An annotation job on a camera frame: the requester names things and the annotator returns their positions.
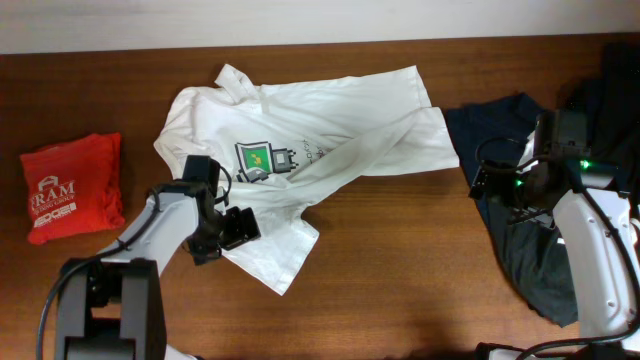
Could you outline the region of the white t-shirt with graphic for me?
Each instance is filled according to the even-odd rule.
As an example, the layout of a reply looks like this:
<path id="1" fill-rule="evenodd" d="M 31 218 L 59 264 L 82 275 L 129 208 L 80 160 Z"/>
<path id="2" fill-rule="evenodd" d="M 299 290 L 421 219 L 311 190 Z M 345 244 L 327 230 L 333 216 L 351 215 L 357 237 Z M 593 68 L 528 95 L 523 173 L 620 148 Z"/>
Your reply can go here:
<path id="1" fill-rule="evenodd" d="M 277 293 L 318 240 L 303 212 L 361 176 L 455 168 L 442 111 L 416 67 L 366 76 L 255 85 L 225 66 L 211 87 L 173 100 L 154 143 L 174 177 L 190 155 L 224 169 L 230 202 L 251 208 L 261 236 L 227 258 Z"/>

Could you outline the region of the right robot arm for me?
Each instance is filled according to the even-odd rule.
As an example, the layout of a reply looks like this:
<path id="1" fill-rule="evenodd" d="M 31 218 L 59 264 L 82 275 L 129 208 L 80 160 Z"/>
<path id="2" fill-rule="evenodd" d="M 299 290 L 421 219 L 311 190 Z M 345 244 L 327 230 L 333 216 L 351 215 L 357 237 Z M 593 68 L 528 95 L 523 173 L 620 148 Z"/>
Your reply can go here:
<path id="1" fill-rule="evenodd" d="M 506 206 L 511 222 L 536 221 L 564 240 L 580 334 L 519 349 L 481 344 L 481 359 L 636 359 L 639 356 L 639 259 L 633 203 L 620 166 L 592 153 L 588 118 L 568 110 L 539 115 L 511 166 L 483 157 L 470 195 Z"/>

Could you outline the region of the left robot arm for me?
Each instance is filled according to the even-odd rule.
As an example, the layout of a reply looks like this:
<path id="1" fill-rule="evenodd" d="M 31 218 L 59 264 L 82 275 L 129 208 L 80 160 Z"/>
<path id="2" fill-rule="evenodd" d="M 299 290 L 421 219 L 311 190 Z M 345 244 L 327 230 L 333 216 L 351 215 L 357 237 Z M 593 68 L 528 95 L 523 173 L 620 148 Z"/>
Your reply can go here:
<path id="1" fill-rule="evenodd" d="M 206 155 L 190 155 L 181 178 L 153 187 L 145 207 L 98 254 L 72 258 L 44 310 L 57 309 L 57 360 L 183 359 L 167 342 L 160 277 L 180 248 L 203 265 L 260 238 L 251 209 L 229 204 L 218 188 L 229 173 Z"/>

